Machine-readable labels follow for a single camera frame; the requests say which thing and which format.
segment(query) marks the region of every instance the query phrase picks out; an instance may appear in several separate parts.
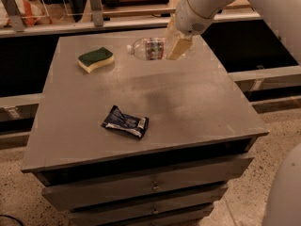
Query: bottle cap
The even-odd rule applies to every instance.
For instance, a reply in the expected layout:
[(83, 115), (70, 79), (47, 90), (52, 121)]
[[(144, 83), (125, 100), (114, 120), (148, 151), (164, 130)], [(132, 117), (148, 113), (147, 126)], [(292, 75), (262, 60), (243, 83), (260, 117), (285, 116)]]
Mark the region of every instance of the bottle cap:
[(126, 45), (126, 49), (127, 49), (128, 53), (130, 55), (134, 54), (134, 47), (133, 47), (133, 45), (130, 45), (130, 44)]

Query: gray tabletop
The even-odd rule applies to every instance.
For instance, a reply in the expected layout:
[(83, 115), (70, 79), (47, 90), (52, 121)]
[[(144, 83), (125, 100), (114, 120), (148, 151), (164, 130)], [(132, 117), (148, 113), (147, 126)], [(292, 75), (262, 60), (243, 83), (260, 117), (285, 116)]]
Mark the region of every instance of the gray tabletop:
[[(267, 133), (201, 37), (189, 58), (142, 61), (128, 55), (127, 44), (163, 32), (60, 38), (22, 170), (59, 169)], [(102, 46), (114, 53), (115, 63), (86, 73), (77, 58)], [(113, 105), (150, 118), (142, 139), (101, 127)]]

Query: drawer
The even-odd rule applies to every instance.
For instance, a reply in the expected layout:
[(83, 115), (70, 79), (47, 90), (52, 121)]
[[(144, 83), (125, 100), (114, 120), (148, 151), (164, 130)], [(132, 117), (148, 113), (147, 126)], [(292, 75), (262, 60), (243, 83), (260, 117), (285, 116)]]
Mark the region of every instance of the drawer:
[(164, 226), (193, 219), (202, 219), (209, 216), (213, 209), (214, 207), (212, 204), (198, 205), (190, 208), (169, 211), (161, 215), (133, 218), (122, 222), (112, 223), (110, 226)]
[(185, 208), (221, 199), (227, 185), (197, 186), (134, 199), (130, 202), (118, 202), (70, 213), (70, 220), (77, 226), (92, 226), (122, 221), (129, 218), (159, 215), (167, 211)]
[(44, 198), (57, 210), (69, 210), (105, 202), (166, 192), (189, 186), (228, 181), (239, 177), (253, 157), (249, 153), (147, 170), (147, 175), (131, 173), (128, 178), (107, 181), (95, 178), (42, 190)]

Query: table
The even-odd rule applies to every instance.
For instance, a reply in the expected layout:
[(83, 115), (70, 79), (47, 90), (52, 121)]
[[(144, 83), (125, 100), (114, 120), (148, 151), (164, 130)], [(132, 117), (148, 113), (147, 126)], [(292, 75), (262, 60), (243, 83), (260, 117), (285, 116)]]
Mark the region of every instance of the table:
[[(138, 30), (59, 39), (22, 171), (75, 225), (167, 225), (203, 218), (253, 156), (265, 124), (201, 37), (176, 61), (142, 61)], [(78, 56), (106, 47), (115, 63), (87, 74)], [(141, 138), (101, 123), (112, 105), (150, 118)]]

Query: crumpled black packet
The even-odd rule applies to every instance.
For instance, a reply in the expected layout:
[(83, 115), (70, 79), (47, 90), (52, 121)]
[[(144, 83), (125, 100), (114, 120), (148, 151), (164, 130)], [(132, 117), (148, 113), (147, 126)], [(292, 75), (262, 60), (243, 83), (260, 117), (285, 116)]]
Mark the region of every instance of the crumpled black packet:
[(113, 105), (109, 115), (103, 121), (102, 127), (125, 131), (142, 138), (148, 128), (148, 124), (149, 118), (137, 118), (123, 114), (116, 105)]

